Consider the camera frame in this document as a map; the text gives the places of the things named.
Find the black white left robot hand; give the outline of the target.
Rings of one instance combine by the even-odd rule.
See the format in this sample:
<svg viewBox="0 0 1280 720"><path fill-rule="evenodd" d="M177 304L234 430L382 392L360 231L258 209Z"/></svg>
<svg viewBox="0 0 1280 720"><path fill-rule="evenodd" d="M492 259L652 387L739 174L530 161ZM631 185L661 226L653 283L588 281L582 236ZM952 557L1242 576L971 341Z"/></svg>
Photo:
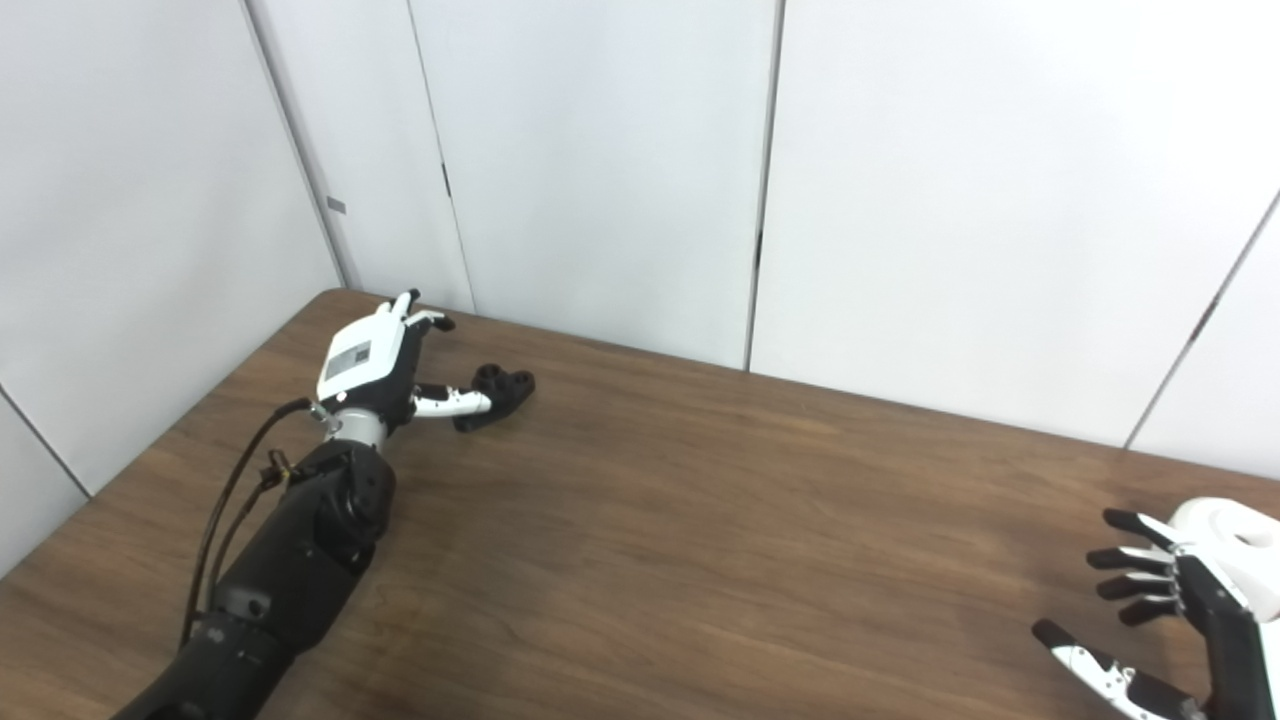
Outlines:
<svg viewBox="0 0 1280 720"><path fill-rule="evenodd" d="M408 290L338 331L323 364L316 396L330 413L374 413L392 430L415 418L472 416L493 409L476 389L416 382L422 341L430 331L451 332L444 313L413 310Z"/></svg>

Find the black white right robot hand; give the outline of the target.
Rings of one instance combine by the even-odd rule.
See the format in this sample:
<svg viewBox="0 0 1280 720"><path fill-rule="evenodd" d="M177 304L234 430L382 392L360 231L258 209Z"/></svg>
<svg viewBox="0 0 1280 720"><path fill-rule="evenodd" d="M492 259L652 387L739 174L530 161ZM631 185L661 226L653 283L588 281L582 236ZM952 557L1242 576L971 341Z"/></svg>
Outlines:
<svg viewBox="0 0 1280 720"><path fill-rule="evenodd" d="M1277 716L1277 519L1230 498L1185 501L1171 519L1106 509L1114 529L1142 547L1091 551L1110 570L1097 594L1123 601L1117 620L1139 626L1178 618L1204 641L1206 700L1085 644L1043 618L1034 638L1126 719L1275 719Z"/></svg>

